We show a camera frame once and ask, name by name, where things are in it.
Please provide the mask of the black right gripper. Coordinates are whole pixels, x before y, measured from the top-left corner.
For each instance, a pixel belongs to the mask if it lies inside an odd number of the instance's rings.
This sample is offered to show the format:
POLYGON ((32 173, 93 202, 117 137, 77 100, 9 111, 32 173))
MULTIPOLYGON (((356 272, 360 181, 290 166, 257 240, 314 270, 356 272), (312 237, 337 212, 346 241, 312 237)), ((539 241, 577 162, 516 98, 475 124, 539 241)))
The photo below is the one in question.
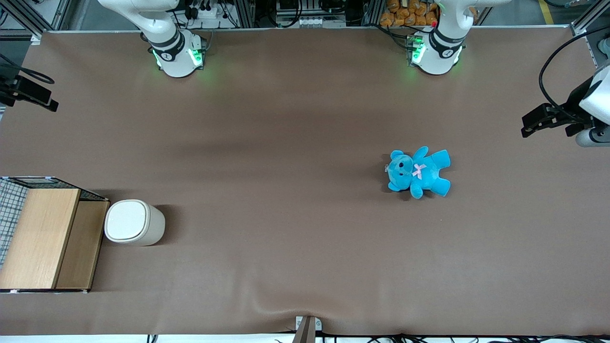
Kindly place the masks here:
POLYGON ((18 66, 2 64, 0 65, 0 102, 3 106, 13 107, 17 100, 37 104, 49 111, 57 111, 59 106, 59 103, 52 99, 49 89, 20 76, 18 66))

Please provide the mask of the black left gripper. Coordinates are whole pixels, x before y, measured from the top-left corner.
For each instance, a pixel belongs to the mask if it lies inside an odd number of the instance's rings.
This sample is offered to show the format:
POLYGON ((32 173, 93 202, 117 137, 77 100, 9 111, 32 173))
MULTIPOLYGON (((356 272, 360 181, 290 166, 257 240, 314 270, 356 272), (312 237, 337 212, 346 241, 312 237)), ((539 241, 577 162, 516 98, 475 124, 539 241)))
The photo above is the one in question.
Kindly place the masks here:
POLYGON ((588 139, 589 132, 594 128, 590 125, 592 120, 584 109, 580 107, 580 102, 588 93, 590 81, 584 81, 570 92, 565 102, 554 106, 551 100, 544 104, 543 112, 530 112, 521 117, 523 127, 521 136, 528 138, 532 134, 544 130, 547 124, 553 127, 567 125, 566 136, 576 139, 588 139))

